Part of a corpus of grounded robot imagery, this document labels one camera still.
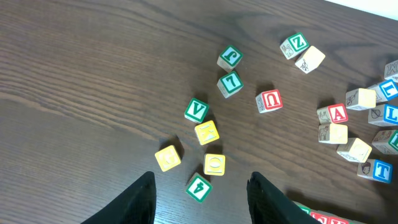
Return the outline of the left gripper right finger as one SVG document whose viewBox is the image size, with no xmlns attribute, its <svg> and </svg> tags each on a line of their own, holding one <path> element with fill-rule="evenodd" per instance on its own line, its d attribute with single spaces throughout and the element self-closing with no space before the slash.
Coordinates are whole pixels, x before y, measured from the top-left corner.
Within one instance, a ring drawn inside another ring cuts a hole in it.
<svg viewBox="0 0 398 224">
<path fill-rule="evenodd" d="M 260 172 L 253 172 L 246 186 L 252 224 L 317 224 Z"/>
</svg>

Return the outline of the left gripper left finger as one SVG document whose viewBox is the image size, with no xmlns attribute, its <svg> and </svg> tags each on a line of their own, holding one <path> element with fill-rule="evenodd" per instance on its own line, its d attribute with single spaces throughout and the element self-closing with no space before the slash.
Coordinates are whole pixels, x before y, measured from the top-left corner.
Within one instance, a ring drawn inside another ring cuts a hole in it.
<svg viewBox="0 0 398 224">
<path fill-rule="evenodd" d="M 156 199 L 155 175 L 147 171 L 82 224 L 153 224 Z"/>
</svg>

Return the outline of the green N block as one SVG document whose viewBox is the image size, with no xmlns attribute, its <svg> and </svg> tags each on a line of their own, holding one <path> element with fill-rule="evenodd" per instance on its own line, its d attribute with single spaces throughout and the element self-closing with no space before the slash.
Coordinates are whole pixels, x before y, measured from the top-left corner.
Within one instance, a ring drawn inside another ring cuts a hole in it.
<svg viewBox="0 0 398 224">
<path fill-rule="evenodd" d="M 294 202 L 294 204 L 296 204 L 300 209 L 302 209 L 305 213 L 307 214 L 311 214 L 311 209 L 299 202 Z"/>
</svg>

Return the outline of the red E block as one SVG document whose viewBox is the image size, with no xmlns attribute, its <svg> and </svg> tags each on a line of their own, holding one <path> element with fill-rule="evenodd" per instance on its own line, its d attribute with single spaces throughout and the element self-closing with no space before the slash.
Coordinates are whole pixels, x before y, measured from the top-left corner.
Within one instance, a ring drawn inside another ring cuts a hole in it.
<svg viewBox="0 0 398 224">
<path fill-rule="evenodd" d="M 310 212 L 310 216 L 321 224 L 329 224 L 330 217 L 328 215 L 318 212 Z"/>
</svg>

